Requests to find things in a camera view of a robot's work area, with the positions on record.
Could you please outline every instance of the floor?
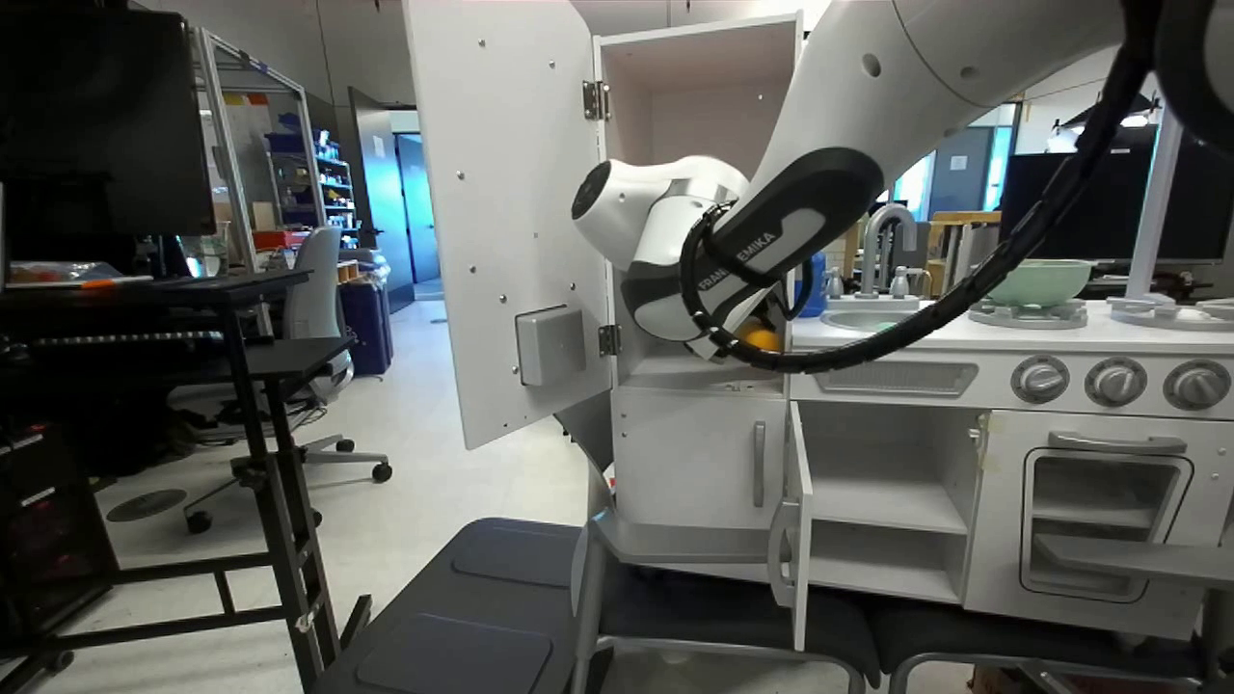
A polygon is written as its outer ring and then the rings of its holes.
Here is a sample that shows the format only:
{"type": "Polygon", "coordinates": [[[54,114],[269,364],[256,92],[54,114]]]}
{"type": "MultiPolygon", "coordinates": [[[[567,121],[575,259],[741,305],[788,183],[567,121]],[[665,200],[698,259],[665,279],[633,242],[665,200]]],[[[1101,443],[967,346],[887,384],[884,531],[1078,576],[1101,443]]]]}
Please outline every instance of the floor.
{"type": "MultiPolygon", "coordinates": [[[[587,513],[587,464],[553,422],[525,430],[482,453],[464,453],[459,404],[443,305],[414,305],[395,318],[399,364],[386,378],[358,378],[344,391],[304,440],[349,434],[358,453],[386,453],[395,482],[375,488],[367,470],[312,468],[312,503],[326,513],[333,601],[339,621],[358,594],[386,607],[464,526],[480,518],[522,518],[579,526],[587,513]]],[[[189,497],[228,479],[237,453],[206,453],[101,493],[117,509],[151,491],[189,497]]],[[[182,513],[111,526],[111,545],[129,567],[261,552],[261,531],[246,493],[211,506],[216,529],[186,538],[182,513]]],[[[269,571],[237,576],[241,607],[277,598],[269,571]]],[[[216,611],[207,578],[117,590],[78,629],[117,629],[216,611]]],[[[688,686],[698,660],[633,651],[614,665],[610,692],[840,692],[835,671],[741,677],[716,686],[727,668],[688,686]]],[[[966,692],[966,671],[922,678],[922,692],[966,692]]],[[[232,629],[207,637],[146,641],[129,650],[78,651],[78,665],[42,686],[47,694],[294,694],[297,668],[281,626],[232,629]]]]}

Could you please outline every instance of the office chair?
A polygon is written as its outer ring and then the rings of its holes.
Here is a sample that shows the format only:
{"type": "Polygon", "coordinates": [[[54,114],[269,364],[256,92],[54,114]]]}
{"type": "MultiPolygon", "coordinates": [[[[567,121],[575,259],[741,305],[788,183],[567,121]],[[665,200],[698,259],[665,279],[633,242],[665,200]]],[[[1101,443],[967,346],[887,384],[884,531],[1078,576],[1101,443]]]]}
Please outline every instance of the office chair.
{"type": "MultiPolygon", "coordinates": [[[[281,305],[281,335],[285,340],[335,340],[339,327],[339,232],[312,232],[297,252],[297,269],[309,269],[309,281],[294,285],[281,305]]],[[[312,378],[304,391],[288,394],[294,430],[321,422],[326,408],[344,394],[353,384],[353,351],[339,351],[321,378],[312,378]]],[[[237,391],[232,387],[182,387],[171,394],[173,414],[189,422],[189,434],[197,440],[211,443],[237,443],[242,440],[241,418],[237,418],[237,391]]],[[[328,437],[297,446],[303,464],[358,464],[371,468],[371,479],[382,488],[395,479],[395,468],[386,454],[358,454],[357,440],[328,437]]],[[[206,506],[222,493],[228,493],[237,479],[223,488],[195,497],[186,506],[186,529],[207,531],[211,518],[206,506]]]]}

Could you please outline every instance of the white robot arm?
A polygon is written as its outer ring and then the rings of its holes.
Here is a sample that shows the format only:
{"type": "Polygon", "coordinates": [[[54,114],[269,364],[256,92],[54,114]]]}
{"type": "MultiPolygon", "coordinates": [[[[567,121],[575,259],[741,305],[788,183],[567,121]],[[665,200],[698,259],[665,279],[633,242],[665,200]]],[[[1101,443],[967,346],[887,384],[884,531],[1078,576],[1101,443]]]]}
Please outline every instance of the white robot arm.
{"type": "Polygon", "coordinates": [[[584,183],[575,219],[625,273],[625,305],[656,340],[707,340],[768,369],[857,368],[962,318],[1053,232],[1152,66],[1174,107],[1234,147],[1234,87],[1214,74],[1232,43],[1218,37],[1234,37],[1234,0],[835,0],[749,192],[713,159],[653,169],[607,161],[584,183]],[[772,360],[732,335],[774,281],[848,232],[931,147],[1117,37],[1101,121],[1057,179],[1057,200],[956,296],[831,360],[772,360]]]}

